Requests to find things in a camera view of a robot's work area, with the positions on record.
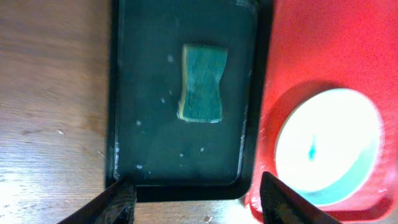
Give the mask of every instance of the sponge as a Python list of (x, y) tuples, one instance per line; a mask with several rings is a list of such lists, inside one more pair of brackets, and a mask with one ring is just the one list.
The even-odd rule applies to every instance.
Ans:
[(202, 123), (216, 123), (223, 119), (219, 85), (227, 55), (228, 50), (222, 47), (183, 46), (179, 119)]

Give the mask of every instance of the wooden table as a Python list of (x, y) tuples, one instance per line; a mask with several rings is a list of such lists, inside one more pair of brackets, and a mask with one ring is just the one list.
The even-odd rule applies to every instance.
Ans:
[[(0, 2), (0, 223), (56, 223), (104, 190), (108, 39), (107, 0)], [(206, 222), (255, 223), (241, 200), (136, 208)]]

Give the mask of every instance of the black tray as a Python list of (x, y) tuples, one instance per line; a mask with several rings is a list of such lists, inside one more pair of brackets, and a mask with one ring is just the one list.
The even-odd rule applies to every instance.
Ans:
[[(257, 20), (260, 16), (260, 26), (264, 20), (264, 12), (258, 12), (250, 0), (113, 1), (107, 187), (131, 175), (139, 202), (232, 199), (246, 193), (270, 30), (270, 24), (261, 27), (255, 45)], [(219, 123), (177, 118), (185, 43), (228, 48)]]

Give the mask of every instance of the red surface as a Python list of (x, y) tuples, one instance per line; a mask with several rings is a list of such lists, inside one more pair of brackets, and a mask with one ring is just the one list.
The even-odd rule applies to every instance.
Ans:
[(369, 180), (347, 200), (321, 207), (344, 221), (380, 219), (394, 206), (398, 158), (398, 1), (279, 0), (246, 203), (261, 219), (261, 174), (275, 169), (275, 142), (292, 110), (321, 91), (350, 88), (369, 97), (384, 123)]

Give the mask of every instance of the table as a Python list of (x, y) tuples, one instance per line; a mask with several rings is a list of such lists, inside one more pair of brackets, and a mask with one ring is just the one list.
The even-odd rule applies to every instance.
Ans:
[[(109, 5), (0, 2), (0, 223), (56, 223), (104, 190)], [(136, 223), (256, 222), (230, 200), (138, 203)]]

